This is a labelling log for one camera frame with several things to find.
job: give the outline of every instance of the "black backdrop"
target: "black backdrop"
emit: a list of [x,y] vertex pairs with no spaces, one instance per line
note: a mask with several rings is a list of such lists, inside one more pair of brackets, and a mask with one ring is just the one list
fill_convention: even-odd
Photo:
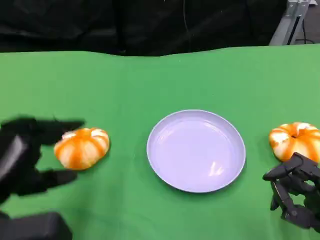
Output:
[[263,46],[286,5],[287,0],[1,0],[0,52],[161,56]]

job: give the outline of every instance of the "green table surface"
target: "green table surface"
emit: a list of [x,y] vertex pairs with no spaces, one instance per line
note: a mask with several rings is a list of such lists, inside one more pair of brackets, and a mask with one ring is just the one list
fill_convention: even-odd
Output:
[[[12,196],[12,217],[62,214],[75,240],[318,240],[269,210],[262,175],[278,164],[272,128],[320,127],[320,45],[226,48],[163,57],[92,52],[0,54],[0,120],[17,114],[84,118],[108,131],[111,148],[77,181],[46,194]],[[202,109],[229,120],[246,146],[242,174],[209,194],[176,190],[151,169],[146,143],[166,115]],[[38,168],[62,166],[43,147]]]

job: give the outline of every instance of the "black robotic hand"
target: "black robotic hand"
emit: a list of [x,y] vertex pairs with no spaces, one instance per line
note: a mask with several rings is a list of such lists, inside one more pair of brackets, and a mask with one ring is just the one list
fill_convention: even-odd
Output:
[[85,122],[40,120],[20,117],[3,122],[0,128],[0,204],[10,194],[19,196],[45,192],[48,188],[76,179],[71,170],[39,172],[36,164],[41,145],[53,145],[63,133],[81,127]]
[[[263,175],[263,179],[271,181],[272,211],[280,206],[282,219],[320,233],[320,169],[315,162],[295,152],[289,161]],[[289,194],[304,195],[304,206],[294,204]]]

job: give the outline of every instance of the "plate rim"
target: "plate rim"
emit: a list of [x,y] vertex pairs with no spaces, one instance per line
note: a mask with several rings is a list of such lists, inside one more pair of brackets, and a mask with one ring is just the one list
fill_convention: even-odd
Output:
[[[203,113],[206,113],[206,114],[210,114],[210,115],[214,115],[215,117],[218,117],[220,119],[222,119],[223,121],[227,122],[232,128],[233,130],[235,130],[236,134],[238,135],[239,139],[240,139],[240,142],[241,142],[241,148],[243,149],[243,159],[241,161],[241,167],[239,168],[239,170],[236,172],[236,174],[234,175],[234,177],[229,180],[228,182],[222,184],[220,187],[216,188],[216,189],[212,189],[212,190],[205,190],[205,191],[190,191],[190,190],[186,190],[186,189],[182,189],[182,188],[179,188],[179,187],[176,187],[174,186],[173,184],[171,184],[170,182],[168,182],[167,180],[165,180],[163,178],[163,176],[161,176],[155,166],[153,165],[153,163],[151,162],[151,158],[150,158],[150,154],[149,154],[149,148],[150,148],[150,138],[151,136],[153,135],[154,131],[156,130],[156,128],[167,118],[170,118],[172,115],[176,115],[176,114],[180,114],[180,113],[184,113],[184,112],[203,112]],[[175,188],[175,189],[178,189],[178,190],[181,190],[183,192],[187,192],[187,193],[212,193],[212,192],[215,192],[215,191],[218,191],[220,189],[223,189],[225,187],[227,187],[228,185],[232,184],[238,177],[239,175],[241,174],[241,172],[243,171],[244,169],[244,166],[246,164],[246,158],[247,158],[247,151],[246,151],[246,145],[245,145],[245,142],[242,138],[242,136],[240,135],[239,131],[236,129],[236,127],[231,123],[229,122],[228,120],[226,120],[224,117],[216,114],[216,113],[213,113],[211,111],[207,111],[207,110],[201,110],[201,109],[185,109],[185,110],[180,110],[180,111],[175,111],[175,112],[172,112],[170,113],[169,115],[163,117],[160,121],[157,122],[157,124],[152,128],[149,136],[148,136],[148,139],[147,139],[147,143],[146,143],[146,155],[147,155],[147,158],[148,158],[148,162],[153,170],[153,172],[162,180],[164,181],[166,184],[170,185],[171,187]]]

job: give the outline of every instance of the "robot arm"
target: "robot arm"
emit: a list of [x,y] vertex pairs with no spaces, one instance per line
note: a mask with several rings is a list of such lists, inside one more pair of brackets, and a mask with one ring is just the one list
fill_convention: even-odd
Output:
[[[282,219],[320,233],[320,169],[315,162],[295,152],[289,161],[267,172],[263,179],[271,182],[272,211],[281,207]],[[289,194],[304,195],[304,206],[294,204]]]
[[[11,194],[19,196],[46,192],[72,182],[71,170],[38,171],[41,145],[52,145],[63,133],[79,128],[84,121],[38,120],[21,117],[1,124],[0,204]],[[10,219],[0,212],[0,238],[3,240],[71,240],[72,232],[55,212]]]

